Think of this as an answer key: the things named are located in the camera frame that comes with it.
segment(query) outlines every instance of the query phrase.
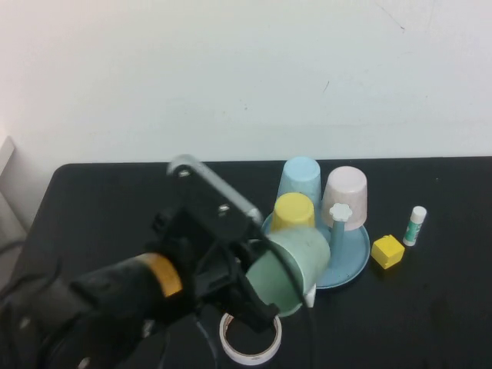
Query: tape roll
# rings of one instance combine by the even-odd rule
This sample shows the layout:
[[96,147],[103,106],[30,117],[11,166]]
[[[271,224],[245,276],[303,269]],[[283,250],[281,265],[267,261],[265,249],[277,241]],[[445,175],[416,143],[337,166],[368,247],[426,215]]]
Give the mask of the tape roll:
[[275,327],[274,341],[272,342],[270,347],[267,348],[265,351],[261,352],[260,354],[253,354],[253,355],[242,354],[241,352],[235,350],[229,344],[226,338],[226,333],[228,331],[229,324],[233,320],[234,317],[232,315],[224,314],[224,316],[221,319],[221,324],[219,326],[219,336],[221,338],[222,347],[224,348],[224,351],[227,354],[227,356],[229,356],[236,363],[247,365],[249,367],[266,363],[267,361],[272,359],[273,356],[275,356],[275,354],[278,351],[278,348],[280,347],[280,343],[282,340],[282,324],[278,317],[275,317],[274,319],[274,327]]

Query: glue stick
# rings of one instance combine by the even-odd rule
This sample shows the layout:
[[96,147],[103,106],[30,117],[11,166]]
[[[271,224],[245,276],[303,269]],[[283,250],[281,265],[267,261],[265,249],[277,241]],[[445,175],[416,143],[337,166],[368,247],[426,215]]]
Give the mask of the glue stick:
[[412,211],[412,215],[410,216],[410,221],[408,222],[407,232],[403,237],[404,244],[406,244],[407,246],[415,245],[426,215],[427,210],[425,208],[421,206],[416,206],[414,208],[414,210]]

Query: blue plate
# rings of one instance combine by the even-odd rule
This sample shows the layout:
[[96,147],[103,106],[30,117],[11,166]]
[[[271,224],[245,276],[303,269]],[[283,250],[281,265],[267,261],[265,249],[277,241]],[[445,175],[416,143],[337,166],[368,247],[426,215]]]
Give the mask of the blue plate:
[[[331,239],[331,229],[316,217],[316,229],[325,236],[328,243]],[[264,221],[261,230],[263,233],[270,233],[271,214]],[[364,226],[353,231],[346,231],[344,243],[340,250],[331,249],[331,258],[328,269],[320,280],[316,283],[318,290],[340,287],[352,281],[365,268],[369,255],[371,254],[371,242]]]

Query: paper cup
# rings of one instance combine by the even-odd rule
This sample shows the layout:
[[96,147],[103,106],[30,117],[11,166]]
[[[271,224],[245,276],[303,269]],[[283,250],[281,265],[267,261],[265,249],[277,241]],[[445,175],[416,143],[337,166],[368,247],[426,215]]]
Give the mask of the paper cup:
[[336,203],[347,204],[352,210],[350,219],[345,223],[345,231],[353,231],[364,225],[367,220],[367,179],[361,170],[339,167],[328,176],[321,217],[329,227],[333,227],[330,209]]
[[305,194],[316,209],[321,206],[321,169],[314,159],[297,156],[285,163],[277,198],[289,192]]
[[296,225],[314,227],[314,206],[304,194],[283,194],[275,202],[271,232]]
[[[330,247],[326,239],[309,227],[285,228],[268,238],[280,251],[306,295],[328,266]],[[246,277],[265,304],[277,305],[279,316],[291,315],[301,306],[290,278],[271,251],[251,266]]]

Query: yellow band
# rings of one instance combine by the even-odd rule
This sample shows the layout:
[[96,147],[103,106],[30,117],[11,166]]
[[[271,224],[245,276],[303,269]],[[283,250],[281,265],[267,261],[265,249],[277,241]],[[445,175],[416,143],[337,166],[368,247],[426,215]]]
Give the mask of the yellow band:
[[142,254],[137,256],[137,259],[145,263],[154,273],[165,297],[168,298],[183,289],[179,274],[169,259],[155,253]]

